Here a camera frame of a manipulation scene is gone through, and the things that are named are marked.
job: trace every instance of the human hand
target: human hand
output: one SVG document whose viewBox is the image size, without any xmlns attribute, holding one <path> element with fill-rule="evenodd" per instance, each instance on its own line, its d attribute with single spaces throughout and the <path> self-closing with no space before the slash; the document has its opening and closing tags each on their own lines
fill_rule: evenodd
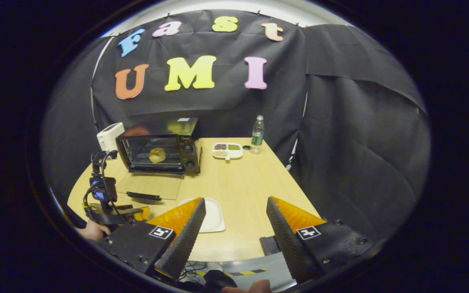
<svg viewBox="0 0 469 293">
<path fill-rule="evenodd" d="M 104 239 L 103 232 L 106 233 L 106 235 L 110 235 L 112 233 L 108 227 L 101 224 L 97 224 L 91 219 L 88 219 L 88 222 L 86 223 L 86 228 L 77 230 L 84 239 L 92 241 L 101 241 L 102 239 Z"/>
<path fill-rule="evenodd" d="M 224 287 L 222 293 L 272 293 L 269 280 L 259 280 L 249 288 L 249 291 L 240 288 Z"/>
</svg>

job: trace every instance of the wooden table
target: wooden table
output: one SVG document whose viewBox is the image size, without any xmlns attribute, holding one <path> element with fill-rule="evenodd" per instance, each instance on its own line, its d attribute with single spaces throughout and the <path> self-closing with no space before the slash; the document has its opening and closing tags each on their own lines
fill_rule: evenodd
<svg viewBox="0 0 469 293">
<path fill-rule="evenodd" d="M 193 261 L 236 261 L 264 256 L 259 238 L 274 235 L 265 212 L 271 195 L 319 216 L 265 141 L 261 154 L 254 155 L 244 150 L 241 158 L 231 159 L 228 163 L 211 155 L 213 145 L 218 142 L 250 145 L 251 139 L 203 138 L 201 173 L 194 177 L 184 176 L 176 200 L 147 204 L 118 192 L 117 204 L 132 204 L 134 208 L 148 205 L 152 218 L 186 199 L 203 197 L 216 200 L 221 206 L 226 229 L 200 233 L 189 257 Z M 73 186 L 68 199 L 68 206 L 83 219 L 87 217 L 82 208 L 82 198 L 89 187 L 91 171 L 90 164 Z M 121 158 L 107 161 L 106 177 L 114 177 L 117 185 L 127 173 Z M 153 176 L 146 176 L 146 180 L 153 180 Z M 88 202 L 97 200 L 89 196 Z"/>
</svg>

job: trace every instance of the white wall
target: white wall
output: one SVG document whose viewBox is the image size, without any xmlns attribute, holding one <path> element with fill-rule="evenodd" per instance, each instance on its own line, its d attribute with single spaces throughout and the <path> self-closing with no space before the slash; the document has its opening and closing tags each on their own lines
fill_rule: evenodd
<svg viewBox="0 0 469 293">
<path fill-rule="evenodd" d="M 292 24 L 299 22 L 300 26 L 352 25 L 327 9 L 305 0 L 166 0 L 140 11 L 106 32 L 103 37 L 118 35 L 140 24 L 165 17 L 168 13 L 177 14 L 205 9 L 233 9 L 254 13 L 260 11 L 263 15 L 276 17 Z"/>
</svg>

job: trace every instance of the toaster oven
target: toaster oven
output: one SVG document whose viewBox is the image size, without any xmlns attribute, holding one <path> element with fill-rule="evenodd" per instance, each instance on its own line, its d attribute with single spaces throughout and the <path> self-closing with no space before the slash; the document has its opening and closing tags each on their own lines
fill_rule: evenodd
<svg viewBox="0 0 469 293">
<path fill-rule="evenodd" d="M 130 172 L 200 173 L 202 147 L 198 118 L 145 120 L 117 136 L 116 143 Z"/>
</svg>

